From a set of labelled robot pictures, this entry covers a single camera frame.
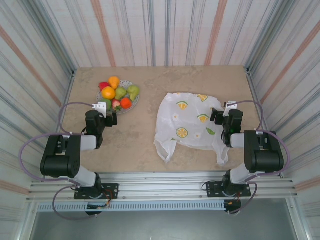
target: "red fruit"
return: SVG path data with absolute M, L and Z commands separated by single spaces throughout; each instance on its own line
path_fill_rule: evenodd
M 114 111 L 120 111 L 121 110 L 121 103 L 117 99 L 112 100 L 112 109 Z
M 110 87 L 110 84 L 108 82 L 104 81 L 99 83 L 100 92 L 102 92 L 102 90 L 106 87 Z

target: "lemon slice print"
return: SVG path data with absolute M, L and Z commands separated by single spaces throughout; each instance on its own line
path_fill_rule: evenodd
M 198 94 L 197 97 L 200 98 L 202 102 L 204 102 L 205 100 L 208 99 L 208 96 L 207 96 L 207 95 Z
M 178 135 L 178 137 L 182 139 L 188 136 L 188 131 L 183 127 L 178 128 L 175 132 Z
M 198 119 L 204 124 L 206 121 L 208 121 L 209 117 L 205 114 L 201 114 L 198 116 Z
M 176 104 L 178 104 L 181 110 L 185 110 L 188 107 L 188 103 L 186 103 L 185 101 L 179 101 Z

